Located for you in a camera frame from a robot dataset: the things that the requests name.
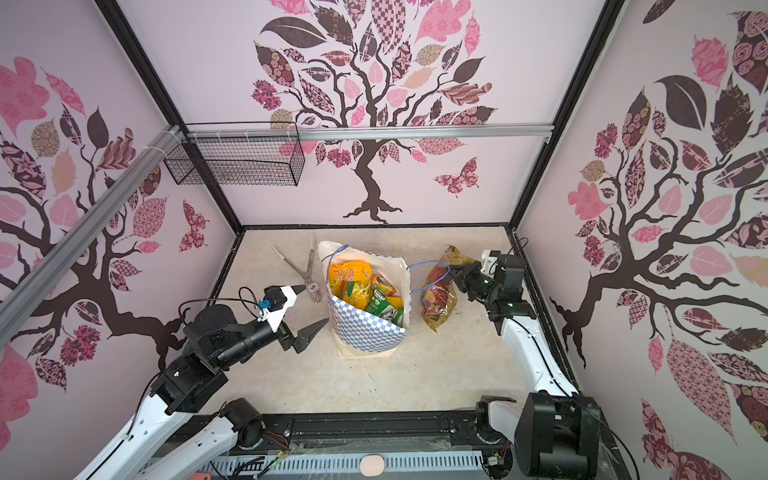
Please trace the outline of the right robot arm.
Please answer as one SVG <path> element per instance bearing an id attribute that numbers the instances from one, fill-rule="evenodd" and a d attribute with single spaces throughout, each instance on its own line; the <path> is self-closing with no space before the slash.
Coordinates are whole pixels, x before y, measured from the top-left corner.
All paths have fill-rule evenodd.
<path id="1" fill-rule="evenodd" d="M 534 478 L 595 479 L 601 415 L 579 394 L 547 345 L 533 307 L 523 298 L 525 262 L 495 250 L 449 268 L 456 287 L 483 305 L 518 361 L 528 392 L 523 404 L 488 399 L 486 425 L 510 441 L 513 463 Z"/>

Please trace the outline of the blue checkered paper bag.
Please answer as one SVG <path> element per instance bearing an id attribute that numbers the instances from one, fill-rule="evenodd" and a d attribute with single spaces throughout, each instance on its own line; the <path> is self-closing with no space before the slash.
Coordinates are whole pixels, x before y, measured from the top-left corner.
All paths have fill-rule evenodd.
<path id="1" fill-rule="evenodd" d="M 411 271 L 416 266 L 407 264 L 400 257 L 379 255 L 332 241 L 321 241 L 318 252 L 328 293 L 330 323 L 340 357 L 362 359 L 392 355 L 409 333 L 414 297 L 425 288 L 412 286 Z M 380 289 L 386 296 L 402 298 L 403 327 L 359 310 L 332 295 L 328 283 L 330 266 L 355 260 L 364 261 L 372 267 L 373 289 Z"/>

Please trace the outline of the yellow orange snack bag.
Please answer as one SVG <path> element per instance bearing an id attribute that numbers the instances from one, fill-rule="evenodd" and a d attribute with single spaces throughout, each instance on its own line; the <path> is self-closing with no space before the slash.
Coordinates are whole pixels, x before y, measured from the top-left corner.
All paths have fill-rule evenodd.
<path id="1" fill-rule="evenodd" d="M 373 295 L 373 269 L 364 261 L 332 264 L 328 283 L 331 293 L 347 304 L 365 310 Z"/>

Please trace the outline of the green snack bag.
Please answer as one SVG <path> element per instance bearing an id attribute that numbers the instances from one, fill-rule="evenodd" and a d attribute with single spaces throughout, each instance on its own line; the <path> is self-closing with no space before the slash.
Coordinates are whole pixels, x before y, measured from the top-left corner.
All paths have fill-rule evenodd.
<path id="1" fill-rule="evenodd" d="M 365 311 L 397 327 L 404 326 L 404 304 L 399 296 L 386 296 L 374 288 Z"/>

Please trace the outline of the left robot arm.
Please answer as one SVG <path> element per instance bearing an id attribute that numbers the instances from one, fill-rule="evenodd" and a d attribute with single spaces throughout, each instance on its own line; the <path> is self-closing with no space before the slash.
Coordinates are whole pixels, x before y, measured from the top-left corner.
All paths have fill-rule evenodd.
<path id="1" fill-rule="evenodd" d="M 228 371 L 274 342 L 302 353 L 327 325 L 318 320 L 298 332 L 284 321 L 304 292 L 302 285 L 268 286 L 262 299 L 237 296 L 249 308 L 248 323 L 237 320 L 230 298 L 206 298 L 204 308 L 185 324 L 182 354 L 150 379 L 134 415 L 79 473 L 81 479 L 187 479 L 203 465 L 238 447 L 269 442 L 288 450 L 288 440 L 268 429 L 247 400 L 228 400 L 196 434 L 163 456 L 156 452 L 199 414 L 227 383 Z"/>

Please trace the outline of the gold candy bag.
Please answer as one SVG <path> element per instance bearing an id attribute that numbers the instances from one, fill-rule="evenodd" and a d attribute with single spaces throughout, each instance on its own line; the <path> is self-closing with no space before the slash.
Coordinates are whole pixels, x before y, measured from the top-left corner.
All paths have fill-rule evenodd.
<path id="1" fill-rule="evenodd" d="M 433 264 L 425 288 L 420 291 L 422 318 L 432 331 L 436 332 L 448 320 L 457 304 L 450 268 L 472 265 L 474 262 L 472 257 L 449 245 L 441 258 Z"/>

